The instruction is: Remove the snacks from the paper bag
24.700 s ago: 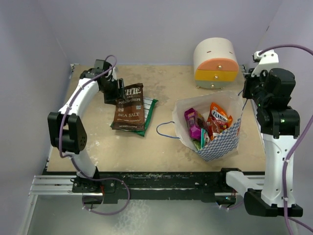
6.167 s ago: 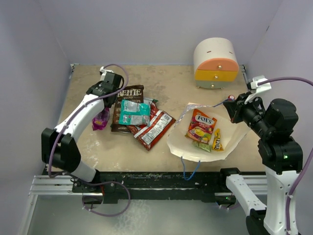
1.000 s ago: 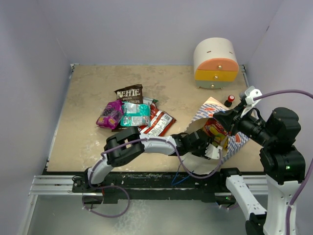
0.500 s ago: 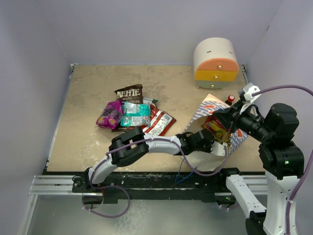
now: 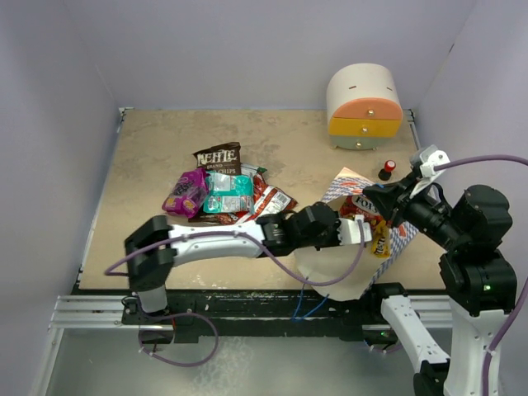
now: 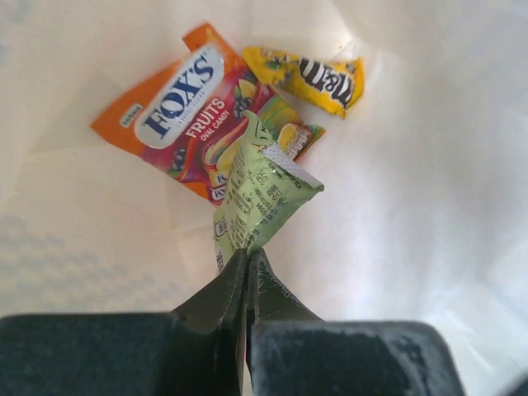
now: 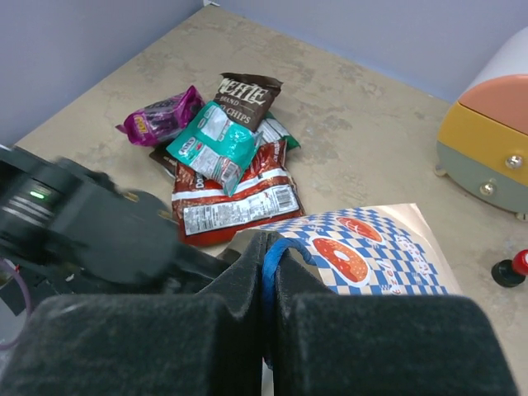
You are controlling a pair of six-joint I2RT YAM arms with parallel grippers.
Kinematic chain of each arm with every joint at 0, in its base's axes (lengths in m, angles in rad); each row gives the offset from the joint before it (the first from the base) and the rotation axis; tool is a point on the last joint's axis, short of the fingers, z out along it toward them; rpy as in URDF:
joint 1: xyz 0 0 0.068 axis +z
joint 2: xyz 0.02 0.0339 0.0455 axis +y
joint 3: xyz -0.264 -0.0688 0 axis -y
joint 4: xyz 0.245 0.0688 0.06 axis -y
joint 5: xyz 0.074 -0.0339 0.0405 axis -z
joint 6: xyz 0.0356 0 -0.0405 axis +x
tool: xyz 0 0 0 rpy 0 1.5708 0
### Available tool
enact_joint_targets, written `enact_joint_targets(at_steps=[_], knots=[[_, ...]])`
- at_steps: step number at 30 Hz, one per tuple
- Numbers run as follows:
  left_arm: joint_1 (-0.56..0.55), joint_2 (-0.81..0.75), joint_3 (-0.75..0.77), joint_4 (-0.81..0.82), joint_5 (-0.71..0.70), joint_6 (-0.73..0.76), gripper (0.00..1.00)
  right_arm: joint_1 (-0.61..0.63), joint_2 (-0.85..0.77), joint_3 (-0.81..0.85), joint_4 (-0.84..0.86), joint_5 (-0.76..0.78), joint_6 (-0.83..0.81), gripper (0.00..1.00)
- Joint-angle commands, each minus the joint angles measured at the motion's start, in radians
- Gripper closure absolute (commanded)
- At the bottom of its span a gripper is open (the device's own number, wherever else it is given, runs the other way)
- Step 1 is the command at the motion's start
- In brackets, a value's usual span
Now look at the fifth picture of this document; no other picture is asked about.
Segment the purple snack packet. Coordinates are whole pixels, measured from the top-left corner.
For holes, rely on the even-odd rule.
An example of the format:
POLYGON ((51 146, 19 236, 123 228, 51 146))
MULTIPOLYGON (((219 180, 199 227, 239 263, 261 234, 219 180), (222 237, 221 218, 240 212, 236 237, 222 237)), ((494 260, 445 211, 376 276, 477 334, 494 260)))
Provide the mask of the purple snack packet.
POLYGON ((203 168, 184 172, 162 204, 169 215, 183 215, 188 219, 198 214, 209 194, 207 172, 203 168))

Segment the orange snack packet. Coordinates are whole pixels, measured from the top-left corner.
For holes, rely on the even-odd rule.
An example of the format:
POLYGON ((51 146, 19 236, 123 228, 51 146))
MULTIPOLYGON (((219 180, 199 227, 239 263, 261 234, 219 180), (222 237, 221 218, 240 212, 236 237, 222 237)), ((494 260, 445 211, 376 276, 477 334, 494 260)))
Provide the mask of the orange snack packet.
POLYGON ((354 215, 363 215, 367 221, 381 221, 383 217, 370 200, 362 195, 348 196, 339 209, 342 218, 351 218, 354 215))

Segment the brown potato chips bag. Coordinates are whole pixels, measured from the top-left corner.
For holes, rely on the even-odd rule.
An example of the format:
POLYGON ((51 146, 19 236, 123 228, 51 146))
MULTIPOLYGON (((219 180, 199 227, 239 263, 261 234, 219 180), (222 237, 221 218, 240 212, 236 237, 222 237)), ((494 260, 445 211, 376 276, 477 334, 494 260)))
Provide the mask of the brown potato chips bag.
MULTIPOLYGON (((241 175, 240 143, 229 142, 204 148, 193 155, 196 158, 198 168, 203 168, 207 172, 218 172, 226 175, 241 175)), ((217 214, 207 214, 203 211, 203 206, 197 215, 192 217, 190 223, 210 223, 219 224, 215 218, 217 214)))

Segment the red doritos bag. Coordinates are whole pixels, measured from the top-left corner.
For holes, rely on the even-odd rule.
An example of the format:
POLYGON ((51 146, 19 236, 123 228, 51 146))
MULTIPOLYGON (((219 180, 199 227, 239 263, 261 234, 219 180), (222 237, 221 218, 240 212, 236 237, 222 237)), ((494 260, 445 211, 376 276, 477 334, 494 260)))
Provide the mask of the red doritos bag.
POLYGON ((215 218, 220 224, 240 224, 254 220, 261 215, 274 215, 283 211, 293 210, 298 202, 278 187, 269 185, 262 172, 253 176, 253 209, 254 212, 238 212, 217 214, 215 218))

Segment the teal snack packet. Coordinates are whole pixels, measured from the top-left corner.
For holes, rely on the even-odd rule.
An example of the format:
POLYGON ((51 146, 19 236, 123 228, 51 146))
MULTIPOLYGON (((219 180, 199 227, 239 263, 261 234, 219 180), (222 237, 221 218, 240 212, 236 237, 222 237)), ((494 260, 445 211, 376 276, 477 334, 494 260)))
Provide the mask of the teal snack packet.
POLYGON ((205 179, 209 192, 203 204, 207 214, 253 212, 252 178, 210 172, 205 179))

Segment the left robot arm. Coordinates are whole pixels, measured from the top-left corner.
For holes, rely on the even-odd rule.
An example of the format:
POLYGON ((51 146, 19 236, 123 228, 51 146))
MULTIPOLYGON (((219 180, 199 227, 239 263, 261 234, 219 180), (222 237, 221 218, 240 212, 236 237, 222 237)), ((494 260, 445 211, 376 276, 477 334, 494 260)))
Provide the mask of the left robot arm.
POLYGON ((167 319, 166 280, 175 266, 222 257, 285 257, 299 248, 333 248, 350 242, 346 222, 323 202, 299 212, 264 214, 241 224, 191 227, 152 217, 125 240, 130 289, 151 323, 167 319))

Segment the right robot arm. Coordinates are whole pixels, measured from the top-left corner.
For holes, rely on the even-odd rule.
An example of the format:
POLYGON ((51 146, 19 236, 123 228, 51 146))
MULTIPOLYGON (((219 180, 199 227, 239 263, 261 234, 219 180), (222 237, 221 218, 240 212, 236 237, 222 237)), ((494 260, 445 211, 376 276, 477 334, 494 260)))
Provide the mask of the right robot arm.
POLYGON ((455 206, 418 179, 368 186, 364 196, 389 226, 410 223, 443 248, 439 267, 452 317, 445 353, 404 294, 382 293, 367 302, 368 316, 388 322, 414 369, 416 395, 496 395, 500 339, 515 318, 517 278, 498 247, 512 226, 509 202, 490 186, 468 187, 455 206))

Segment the blue checkered paper bag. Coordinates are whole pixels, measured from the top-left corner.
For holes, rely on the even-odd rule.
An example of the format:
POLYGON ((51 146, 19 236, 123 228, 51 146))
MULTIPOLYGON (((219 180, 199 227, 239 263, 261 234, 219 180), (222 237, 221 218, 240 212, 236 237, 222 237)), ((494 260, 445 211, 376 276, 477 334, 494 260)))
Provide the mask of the blue checkered paper bag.
MULTIPOLYGON (((323 195, 323 202, 335 210, 348 196, 362 195, 373 182, 357 172, 344 167, 333 179, 323 195)), ((351 218, 368 222, 372 229, 380 222, 367 221, 363 215, 351 218)), ((321 296, 334 301, 360 298, 381 275, 398 259, 407 245, 417 236, 417 229, 406 222, 390 231, 390 257, 378 258, 371 253, 371 242, 316 250, 304 247, 295 251, 295 264, 302 277, 314 283, 313 289, 321 296)))

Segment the yellow m&m packet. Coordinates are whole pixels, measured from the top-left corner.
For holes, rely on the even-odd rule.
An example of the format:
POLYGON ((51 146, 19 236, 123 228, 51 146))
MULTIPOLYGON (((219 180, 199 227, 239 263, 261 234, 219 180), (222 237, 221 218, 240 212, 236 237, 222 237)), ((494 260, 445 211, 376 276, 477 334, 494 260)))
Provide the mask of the yellow m&m packet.
POLYGON ((371 253, 378 258, 390 257, 390 231, 384 220, 372 229, 371 253))

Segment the green chips bag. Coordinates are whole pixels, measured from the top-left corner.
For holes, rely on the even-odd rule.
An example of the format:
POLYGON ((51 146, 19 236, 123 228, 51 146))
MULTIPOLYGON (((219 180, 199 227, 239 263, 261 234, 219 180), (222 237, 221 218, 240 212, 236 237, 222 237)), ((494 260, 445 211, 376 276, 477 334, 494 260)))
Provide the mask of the green chips bag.
POLYGON ((266 169, 264 167, 255 166, 248 163, 242 163, 241 172, 244 176, 254 177, 257 173, 264 174, 266 172, 266 169))

